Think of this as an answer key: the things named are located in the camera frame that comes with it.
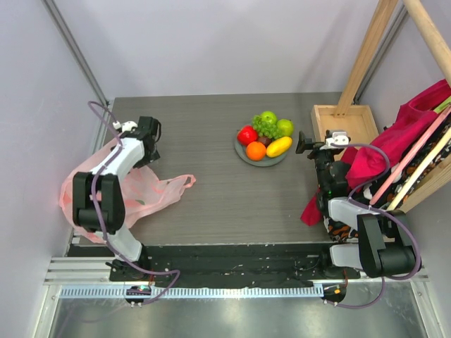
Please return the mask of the green pear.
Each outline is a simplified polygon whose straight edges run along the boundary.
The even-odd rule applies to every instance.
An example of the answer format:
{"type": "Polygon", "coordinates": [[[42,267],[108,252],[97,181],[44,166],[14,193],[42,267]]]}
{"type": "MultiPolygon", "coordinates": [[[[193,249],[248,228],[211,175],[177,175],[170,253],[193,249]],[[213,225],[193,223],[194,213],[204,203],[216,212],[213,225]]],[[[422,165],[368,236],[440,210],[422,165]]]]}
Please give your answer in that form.
{"type": "Polygon", "coordinates": [[[276,125],[278,132],[282,137],[290,137],[294,132],[294,124],[291,120],[280,119],[276,125]]]}

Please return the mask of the orange fruit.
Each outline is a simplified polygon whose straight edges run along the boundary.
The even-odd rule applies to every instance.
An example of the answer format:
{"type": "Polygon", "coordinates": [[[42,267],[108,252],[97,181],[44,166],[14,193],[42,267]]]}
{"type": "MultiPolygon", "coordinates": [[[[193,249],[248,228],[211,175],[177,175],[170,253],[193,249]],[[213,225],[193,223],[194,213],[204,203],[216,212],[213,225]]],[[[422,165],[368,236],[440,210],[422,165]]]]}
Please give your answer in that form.
{"type": "Polygon", "coordinates": [[[266,147],[261,142],[251,142],[245,152],[249,160],[261,161],[266,156],[266,147]]]}

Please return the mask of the pink plastic bag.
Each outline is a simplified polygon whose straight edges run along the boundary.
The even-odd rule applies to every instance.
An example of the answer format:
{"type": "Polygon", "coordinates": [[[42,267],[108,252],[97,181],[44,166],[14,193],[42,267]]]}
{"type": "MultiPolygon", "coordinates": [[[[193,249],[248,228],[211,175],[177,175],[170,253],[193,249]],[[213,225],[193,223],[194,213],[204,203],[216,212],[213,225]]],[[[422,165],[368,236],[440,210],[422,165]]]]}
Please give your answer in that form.
{"type": "MultiPolygon", "coordinates": [[[[95,244],[103,244],[101,235],[84,230],[73,222],[73,177],[77,172],[87,172],[99,165],[116,145],[112,140],[74,169],[61,186],[59,206],[74,230],[95,244]]],[[[125,225],[131,228],[139,219],[156,213],[181,199],[184,191],[196,182],[194,175],[180,175],[160,180],[149,167],[133,169],[121,182],[125,202],[125,225]]]]}

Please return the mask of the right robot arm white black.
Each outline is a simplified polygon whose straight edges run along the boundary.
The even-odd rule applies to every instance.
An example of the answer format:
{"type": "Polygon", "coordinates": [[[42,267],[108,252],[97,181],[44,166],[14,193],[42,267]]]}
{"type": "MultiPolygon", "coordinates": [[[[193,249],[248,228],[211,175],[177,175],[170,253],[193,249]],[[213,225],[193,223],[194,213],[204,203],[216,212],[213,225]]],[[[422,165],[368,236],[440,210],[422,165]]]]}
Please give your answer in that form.
{"type": "Polygon", "coordinates": [[[406,215],[399,209],[384,211],[353,199],[354,190],[346,178],[350,165],[334,158],[352,146],[344,130],[328,131],[323,142],[299,133],[295,151],[297,154],[307,151],[307,157],[314,161],[319,186],[318,210],[358,234],[355,244],[333,245],[330,253],[319,259],[319,272],[333,278],[349,267],[362,270],[369,277],[409,279],[421,269],[421,254],[417,241],[404,224],[406,215]]]}

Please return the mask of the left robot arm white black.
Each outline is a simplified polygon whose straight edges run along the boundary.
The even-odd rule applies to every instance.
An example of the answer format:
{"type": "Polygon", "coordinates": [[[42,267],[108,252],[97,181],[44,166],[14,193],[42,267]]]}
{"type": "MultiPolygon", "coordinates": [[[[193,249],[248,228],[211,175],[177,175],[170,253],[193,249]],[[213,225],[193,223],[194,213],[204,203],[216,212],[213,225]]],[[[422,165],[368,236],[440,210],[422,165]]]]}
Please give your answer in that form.
{"type": "Polygon", "coordinates": [[[156,161],[160,155],[156,143],[161,123],[142,116],[137,126],[122,129],[116,145],[107,150],[100,164],[73,177],[73,222],[89,233],[100,235],[126,273],[136,281],[150,271],[144,245],[125,225],[125,202],[121,182],[133,169],[156,161]]]}

